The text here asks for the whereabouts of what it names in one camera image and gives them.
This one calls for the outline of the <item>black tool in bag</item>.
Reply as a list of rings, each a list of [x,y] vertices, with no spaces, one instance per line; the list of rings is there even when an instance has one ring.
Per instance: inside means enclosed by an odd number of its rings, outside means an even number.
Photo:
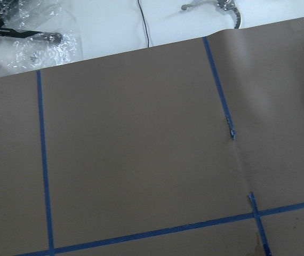
[[[6,23],[19,14],[20,1],[0,1],[0,37],[42,39],[51,43],[61,43],[60,33],[7,28]]]

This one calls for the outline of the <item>green clip stick stand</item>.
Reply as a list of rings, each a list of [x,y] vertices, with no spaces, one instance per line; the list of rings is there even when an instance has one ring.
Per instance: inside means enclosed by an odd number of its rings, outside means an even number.
[[[219,12],[225,12],[231,14],[234,18],[234,29],[240,29],[242,25],[242,14],[236,5],[234,0],[215,0],[215,1],[191,1],[190,3],[183,4],[180,8],[182,11],[187,11],[188,9],[193,9],[195,7],[201,6],[203,4],[210,4],[215,6],[215,9]]]

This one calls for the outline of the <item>clear plastic bag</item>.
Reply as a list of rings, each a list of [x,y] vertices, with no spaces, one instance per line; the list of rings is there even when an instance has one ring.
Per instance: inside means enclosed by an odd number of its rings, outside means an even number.
[[[20,1],[19,14],[7,28],[60,33],[61,43],[0,37],[0,74],[63,65],[82,57],[81,38],[70,1]]]

